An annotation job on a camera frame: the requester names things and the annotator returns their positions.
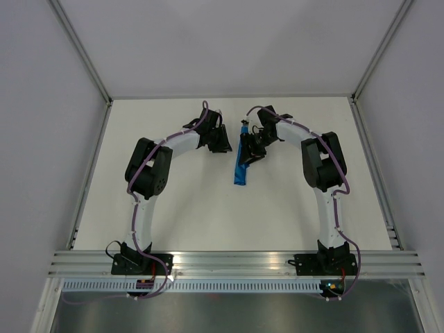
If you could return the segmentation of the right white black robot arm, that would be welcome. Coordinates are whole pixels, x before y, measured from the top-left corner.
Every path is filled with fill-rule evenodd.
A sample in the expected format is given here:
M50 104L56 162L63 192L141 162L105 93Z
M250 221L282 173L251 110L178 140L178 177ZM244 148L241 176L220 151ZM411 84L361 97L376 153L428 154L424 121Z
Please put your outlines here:
M325 274L332 274L350 259L350 242L341 233L339 194L350 193L346 180L347 166L336 133L318 134L298 123L290 114L279 115L273 106L255 106L261 127L253 130L250 117L242 121L242 128L234 169L234 184L246 185L247 168L266 157L266 147L287 142L300 149L302 171L307 184L314 190L320 235L317 241L316 265Z

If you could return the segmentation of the right aluminium frame post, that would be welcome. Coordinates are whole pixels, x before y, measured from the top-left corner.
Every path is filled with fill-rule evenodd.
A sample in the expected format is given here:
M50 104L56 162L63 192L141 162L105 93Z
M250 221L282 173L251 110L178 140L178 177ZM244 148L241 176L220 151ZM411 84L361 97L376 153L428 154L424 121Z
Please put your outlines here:
M409 11L411 10L415 2L416 1L414 0L403 0L401 2L400 7L397 9L393 19L391 20L391 23L389 24L381 41L379 42L376 51L372 55L370 62L368 63L366 69L364 70L363 75L359 79L359 82L357 83L355 90L350 95L351 101L353 103L356 103L358 98L363 93L364 88L366 87L368 81L370 80L370 77L373 75L373 72L376 70L379 62L383 58L388 47L391 45L393 38L395 37L396 33L399 31L401 25L403 24L403 21L405 20L406 16L409 14Z

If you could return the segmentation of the blue cloth napkin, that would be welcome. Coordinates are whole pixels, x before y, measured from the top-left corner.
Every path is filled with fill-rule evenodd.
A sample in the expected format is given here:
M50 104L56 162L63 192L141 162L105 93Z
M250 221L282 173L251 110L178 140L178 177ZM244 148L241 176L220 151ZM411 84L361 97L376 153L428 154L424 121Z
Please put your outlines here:
M244 144L242 143L242 135L248 134L248 126L244 124L241 127L239 136L239 145L237 149L237 161L234 168L234 184L238 186L246 185L246 176L248 165L242 161Z

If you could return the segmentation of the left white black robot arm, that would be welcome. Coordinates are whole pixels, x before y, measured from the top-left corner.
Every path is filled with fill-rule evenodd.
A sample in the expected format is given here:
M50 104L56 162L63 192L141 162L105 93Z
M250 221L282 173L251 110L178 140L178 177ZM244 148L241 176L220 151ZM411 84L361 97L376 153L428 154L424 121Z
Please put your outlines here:
M138 140L125 171L127 193L133 198L133 214L121 256L135 274L151 268L152 221L157 198L164 191L174 158L206 146L212 153L232 151L223 116L211 110L206 101L199 118L178 132L157 141Z

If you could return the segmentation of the left aluminium frame post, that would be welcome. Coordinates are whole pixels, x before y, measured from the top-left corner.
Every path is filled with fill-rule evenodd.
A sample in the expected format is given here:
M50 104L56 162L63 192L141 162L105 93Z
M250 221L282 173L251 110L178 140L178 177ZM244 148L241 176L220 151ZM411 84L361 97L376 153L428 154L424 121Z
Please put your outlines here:
M69 15L64 9L61 1L48 0L47 3L50 6L51 10L53 11L56 19L58 20L60 27L62 28L65 35L69 39L71 45L73 46L74 51L80 58L80 61L82 62L82 65L84 66L87 75L89 76L93 85L99 91L99 94L101 95L102 99L105 101L105 104L107 106L111 105L112 97L110 96L107 88L105 87L103 81L101 80L101 77L98 71L96 70L96 67L94 66L90 56L88 55L86 48L81 42L76 32L76 29L72 24Z

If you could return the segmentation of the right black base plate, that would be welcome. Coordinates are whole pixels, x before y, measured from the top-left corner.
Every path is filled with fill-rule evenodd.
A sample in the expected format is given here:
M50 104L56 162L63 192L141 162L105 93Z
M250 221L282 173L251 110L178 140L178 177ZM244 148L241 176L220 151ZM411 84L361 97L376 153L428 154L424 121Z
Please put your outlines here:
M359 268L353 254L333 261L321 259L316 253L295 254L289 262L296 268L297 276L353 276Z

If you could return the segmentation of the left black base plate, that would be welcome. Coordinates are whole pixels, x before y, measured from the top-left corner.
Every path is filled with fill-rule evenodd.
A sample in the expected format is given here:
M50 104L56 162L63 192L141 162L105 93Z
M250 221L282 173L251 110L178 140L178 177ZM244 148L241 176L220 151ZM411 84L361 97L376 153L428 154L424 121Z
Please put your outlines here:
M173 255L154 254L156 259L140 256L127 258L116 254L113 259L111 274L125 276L162 276L169 275L173 266Z

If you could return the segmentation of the aluminium mounting rail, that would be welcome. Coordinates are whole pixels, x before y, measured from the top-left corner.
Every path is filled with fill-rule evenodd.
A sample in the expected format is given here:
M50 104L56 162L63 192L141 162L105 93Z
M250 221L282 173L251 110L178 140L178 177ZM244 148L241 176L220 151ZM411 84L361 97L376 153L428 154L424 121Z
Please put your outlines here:
M171 251L175 278L272 278L296 276L288 264L291 251ZM112 260L97 250L61 250L54 253L47 269L50 278L110 278ZM361 252L360 278L422 279L424 268L418 254L401 250Z

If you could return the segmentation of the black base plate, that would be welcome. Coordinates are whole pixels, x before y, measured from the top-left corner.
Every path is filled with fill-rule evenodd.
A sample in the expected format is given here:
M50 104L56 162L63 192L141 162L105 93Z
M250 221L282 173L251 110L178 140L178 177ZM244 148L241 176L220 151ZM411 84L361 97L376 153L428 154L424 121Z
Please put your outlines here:
M295 254L289 262L296 268L297 276L353 276L359 268L353 254L333 261L321 259L316 253Z
M116 254L113 259L111 274L125 276L162 276L169 275L173 266L173 255L154 254L156 259L140 256L127 258Z

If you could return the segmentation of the aluminium frame post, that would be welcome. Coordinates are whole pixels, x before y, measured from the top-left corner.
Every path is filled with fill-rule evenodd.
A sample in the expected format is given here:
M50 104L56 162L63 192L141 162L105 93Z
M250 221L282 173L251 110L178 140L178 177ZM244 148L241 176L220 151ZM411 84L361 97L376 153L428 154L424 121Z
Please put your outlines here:
M81 42L76 32L76 29L72 24L69 15L64 9L61 1L48 0L47 3L50 6L51 10L53 11L56 19L58 20L60 27L62 28L65 35L69 39L71 45L73 46L74 51L80 58L80 61L82 62L82 65L84 66L87 75L89 76L93 85L99 91L99 94L101 95L102 99L105 101L105 104L107 106L111 105L112 97L110 96L107 88L105 87L103 81L101 80L101 77L98 71L96 70L96 67L94 66L90 56L88 55L86 48Z
M379 42L376 51L372 55L370 62L368 63L366 69L364 70L363 75L359 79L359 82L357 83L355 90L350 95L351 101L353 103L356 103L358 98L363 93L364 88L366 87L368 81L370 80L370 77L373 75L373 72L376 70L379 62L383 58L388 47L391 45L393 38L395 37L396 33L399 31L401 25L403 24L403 21L405 20L406 16L409 14L409 11L411 10L415 2L416 1L414 0L403 0L401 2L400 7L397 9L393 19L391 20L391 23L389 24L381 41Z

